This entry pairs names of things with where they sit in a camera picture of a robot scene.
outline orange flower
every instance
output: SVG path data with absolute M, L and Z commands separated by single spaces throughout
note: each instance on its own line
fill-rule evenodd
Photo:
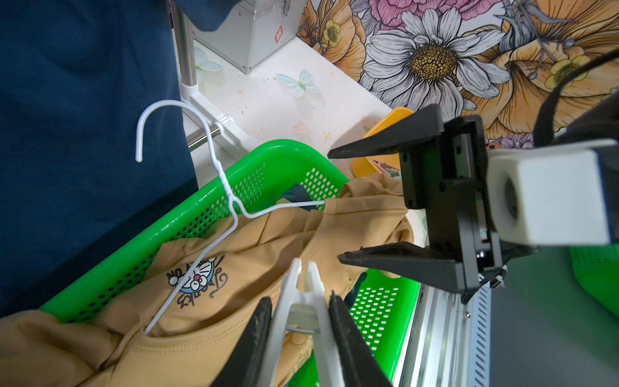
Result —
M 318 14 L 308 0 L 297 36 L 359 81 L 365 61 L 365 32 L 361 20 L 352 14 L 350 0 L 337 1 L 333 6 L 330 0 L 321 0 Z
M 465 98 L 477 105 L 476 110 L 464 114 L 480 115 L 489 139 L 530 133 L 543 101 L 569 70 L 619 46 L 619 1 L 537 0 L 535 4 L 551 18 L 573 22 L 545 24 L 533 17 L 543 47 L 534 40 L 504 53 L 497 46 L 480 55 L 479 60 L 495 63 L 511 73 L 509 82 L 497 85 L 500 94 L 496 98 L 477 98 L 463 92 Z M 505 22 L 502 28 L 507 32 L 509 23 Z M 578 77 L 561 92 L 555 131 L 590 110 L 617 85 L 616 62 Z

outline daisy center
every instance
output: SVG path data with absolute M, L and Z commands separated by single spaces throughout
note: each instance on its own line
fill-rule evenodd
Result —
M 413 72 L 426 80 L 438 80 L 451 75 L 456 64 L 456 55 L 450 49 L 436 45 L 420 47 L 410 58 Z

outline perforated basket wall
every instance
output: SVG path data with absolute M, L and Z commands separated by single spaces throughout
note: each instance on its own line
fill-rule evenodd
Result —
M 572 247 L 569 254 L 582 288 L 619 316 L 619 245 Z
M 378 270 L 368 270 L 350 314 L 389 380 L 394 378 L 419 296 L 419 283 L 406 278 L 390 279 Z M 292 377 L 288 387 L 317 387 L 314 355 Z
M 248 211 L 273 205 L 300 183 L 314 200 L 336 197 L 348 181 L 314 149 L 278 140 L 258 147 L 226 175 Z M 63 322 L 88 322 L 112 298 L 139 284 L 166 241 L 202 237 L 219 218 L 230 215 L 217 178 L 152 224 L 122 248 L 41 307 Z

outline navy blue cloth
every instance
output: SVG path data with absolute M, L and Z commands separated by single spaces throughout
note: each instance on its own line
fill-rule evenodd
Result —
M 236 1 L 178 0 L 216 29 Z M 197 190 L 165 0 L 0 12 L 0 315 L 37 308 Z

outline white plastic bracket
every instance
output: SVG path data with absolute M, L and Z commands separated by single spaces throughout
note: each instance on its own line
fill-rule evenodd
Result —
M 179 82 L 181 101 L 198 109 L 206 118 L 213 123 L 218 121 L 222 128 L 218 136 L 213 140 L 237 160 L 242 159 L 247 153 L 258 147 L 258 141 L 245 133 L 229 116 L 223 114 L 211 101 L 209 101 L 198 88 L 198 85 L 187 86 Z M 196 115 L 185 110 L 185 113 L 198 125 L 200 120 Z
M 295 258 L 282 281 L 282 291 L 269 328 L 269 339 L 260 368 L 258 387 L 273 386 L 286 330 L 313 336 L 314 357 L 322 387 L 344 385 L 340 356 L 331 328 L 324 286 L 316 263 L 312 261 L 308 263 L 304 292 L 298 289 L 300 276 L 301 259 Z

